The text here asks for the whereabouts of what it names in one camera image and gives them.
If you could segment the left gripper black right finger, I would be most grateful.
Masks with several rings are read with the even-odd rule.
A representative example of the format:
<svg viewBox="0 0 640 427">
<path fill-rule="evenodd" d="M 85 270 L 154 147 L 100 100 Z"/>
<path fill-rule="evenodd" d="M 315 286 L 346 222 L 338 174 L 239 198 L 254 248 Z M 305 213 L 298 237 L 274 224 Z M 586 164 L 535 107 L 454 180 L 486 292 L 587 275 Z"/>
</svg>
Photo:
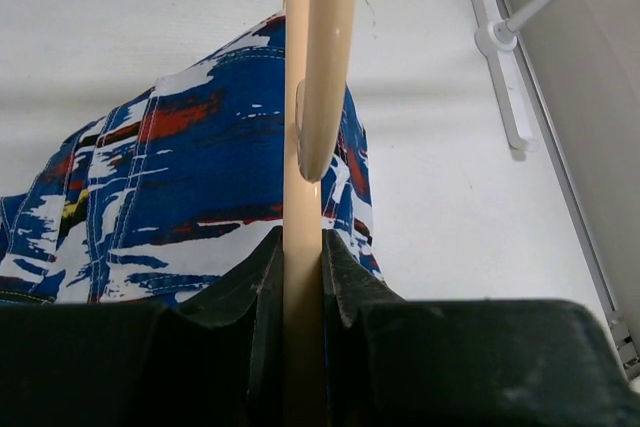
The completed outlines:
<svg viewBox="0 0 640 427">
<path fill-rule="evenodd" d="M 333 426 L 635 426 L 639 397 L 583 306 L 408 301 L 332 230 L 322 274 Z"/>
</svg>

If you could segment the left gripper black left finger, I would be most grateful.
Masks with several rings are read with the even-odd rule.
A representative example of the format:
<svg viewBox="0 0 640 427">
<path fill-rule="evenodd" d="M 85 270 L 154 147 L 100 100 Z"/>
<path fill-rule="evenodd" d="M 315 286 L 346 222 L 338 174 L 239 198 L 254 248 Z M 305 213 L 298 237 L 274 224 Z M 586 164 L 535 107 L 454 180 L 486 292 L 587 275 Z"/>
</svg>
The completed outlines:
<svg viewBox="0 0 640 427">
<path fill-rule="evenodd" d="M 1 297 L 5 426 L 277 426 L 282 231 L 177 306 Z"/>
</svg>

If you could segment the beige plastic clothes hanger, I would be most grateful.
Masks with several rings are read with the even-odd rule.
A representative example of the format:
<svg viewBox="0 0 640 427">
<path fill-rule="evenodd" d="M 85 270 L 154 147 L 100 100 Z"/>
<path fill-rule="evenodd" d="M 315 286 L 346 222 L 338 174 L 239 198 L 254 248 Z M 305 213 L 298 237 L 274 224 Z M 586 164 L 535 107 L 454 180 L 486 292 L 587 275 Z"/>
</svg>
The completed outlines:
<svg viewBox="0 0 640 427">
<path fill-rule="evenodd" d="M 321 179 L 343 111 L 355 0 L 284 0 L 283 423 L 327 423 Z"/>
</svg>

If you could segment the blue white red patterned trousers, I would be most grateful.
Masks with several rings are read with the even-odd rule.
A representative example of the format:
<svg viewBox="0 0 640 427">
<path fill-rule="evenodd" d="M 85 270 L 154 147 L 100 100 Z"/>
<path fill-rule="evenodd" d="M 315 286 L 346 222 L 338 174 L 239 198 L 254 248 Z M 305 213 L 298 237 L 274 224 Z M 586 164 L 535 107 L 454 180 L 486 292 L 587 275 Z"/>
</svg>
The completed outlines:
<svg viewBox="0 0 640 427">
<path fill-rule="evenodd" d="M 186 301 L 283 216 L 285 16 L 72 133 L 1 200 L 5 305 Z"/>
</svg>

